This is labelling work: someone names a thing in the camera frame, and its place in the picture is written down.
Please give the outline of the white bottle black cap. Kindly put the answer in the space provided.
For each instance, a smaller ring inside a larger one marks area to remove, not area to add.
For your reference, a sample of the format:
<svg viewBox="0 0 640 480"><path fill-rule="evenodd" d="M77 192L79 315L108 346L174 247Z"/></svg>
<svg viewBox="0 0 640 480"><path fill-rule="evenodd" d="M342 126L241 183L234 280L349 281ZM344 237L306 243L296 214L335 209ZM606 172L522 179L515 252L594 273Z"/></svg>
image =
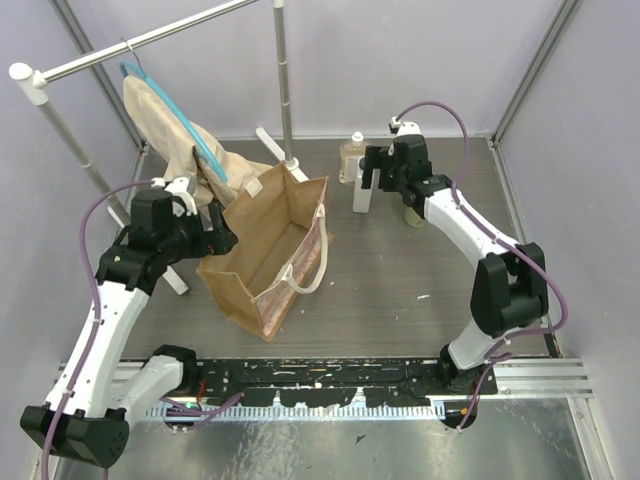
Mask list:
<svg viewBox="0 0 640 480"><path fill-rule="evenodd" d="M370 210L372 189L364 188L364 156L358 158L355 171L352 210L354 213L367 214Z"/></svg>

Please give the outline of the clear amber soap bottle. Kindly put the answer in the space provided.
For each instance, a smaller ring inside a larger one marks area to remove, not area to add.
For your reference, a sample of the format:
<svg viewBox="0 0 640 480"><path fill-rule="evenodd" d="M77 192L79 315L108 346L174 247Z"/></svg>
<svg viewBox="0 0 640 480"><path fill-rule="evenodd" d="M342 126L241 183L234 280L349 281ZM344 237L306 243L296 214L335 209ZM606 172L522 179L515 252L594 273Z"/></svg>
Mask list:
<svg viewBox="0 0 640 480"><path fill-rule="evenodd" d="M341 183L353 184L355 182L359 159L365 155L367 146L368 143L360 131L354 132L351 138L341 145L341 166L339 171Z"/></svg>

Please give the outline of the green bottle wooden cap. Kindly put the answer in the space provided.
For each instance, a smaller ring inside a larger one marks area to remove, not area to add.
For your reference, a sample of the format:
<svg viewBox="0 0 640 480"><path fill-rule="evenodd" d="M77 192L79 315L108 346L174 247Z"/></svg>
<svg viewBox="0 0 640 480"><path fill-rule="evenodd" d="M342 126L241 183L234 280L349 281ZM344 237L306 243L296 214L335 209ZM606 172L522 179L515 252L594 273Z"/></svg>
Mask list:
<svg viewBox="0 0 640 480"><path fill-rule="evenodd" d="M408 226L414 229L421 229L426 225L426 221L410 207L405 209L404 220Z"/></svg>

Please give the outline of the brown canvas tote bag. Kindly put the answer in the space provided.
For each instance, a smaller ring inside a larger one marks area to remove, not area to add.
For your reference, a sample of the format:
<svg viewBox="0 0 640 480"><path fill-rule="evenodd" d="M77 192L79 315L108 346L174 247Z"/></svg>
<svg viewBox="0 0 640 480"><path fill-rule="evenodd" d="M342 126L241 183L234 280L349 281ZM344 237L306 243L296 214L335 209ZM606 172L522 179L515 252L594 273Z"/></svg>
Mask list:
<svg viewBox="0 0 640 480"><path fill-rule="evenodd" d="M298 181L278 165L224 211L238 243L197 269L223 315L270 342L296 297L315 292L328 264L327 176Z"/></svg>

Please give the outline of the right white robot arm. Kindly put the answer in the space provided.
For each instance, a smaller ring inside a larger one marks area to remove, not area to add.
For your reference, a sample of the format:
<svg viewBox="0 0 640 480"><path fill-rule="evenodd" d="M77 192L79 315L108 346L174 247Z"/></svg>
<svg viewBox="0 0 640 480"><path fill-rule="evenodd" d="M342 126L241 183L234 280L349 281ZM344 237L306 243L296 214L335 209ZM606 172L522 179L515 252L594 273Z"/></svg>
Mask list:
<svg viewBox="0 0 640 480"><path fill-rule="evenodd" d="M465 201L451 179L434 174L420 134L400 135L388 147L366 147L355 211L368 211L372 188L400 194L406 207L444 233L475 268L470 323L441 349L436 364L442 388L462 393L500 342L547 313L544 253L534 243L503 235Z"/></svg>

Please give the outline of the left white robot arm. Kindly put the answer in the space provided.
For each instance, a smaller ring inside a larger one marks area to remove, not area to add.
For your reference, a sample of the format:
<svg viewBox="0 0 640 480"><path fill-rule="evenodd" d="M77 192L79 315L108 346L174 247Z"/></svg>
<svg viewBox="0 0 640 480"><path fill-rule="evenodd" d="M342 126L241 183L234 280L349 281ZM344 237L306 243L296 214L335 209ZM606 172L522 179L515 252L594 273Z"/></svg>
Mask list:
<svg viewBox="0 0 640 480"><path fill-rule="evenodd" d="M173 345L158 347L120 389L111 385L131 330L169 266L225 255L237 244L222 204L212 200L207 209L210 229L183 194L148 188L134 196L129 225L89 273L92 305L62 375L42 404L21 414L21 429L44 456L108 469L149 408L171 392L188 396L199 387L196 353Z"/></svg>

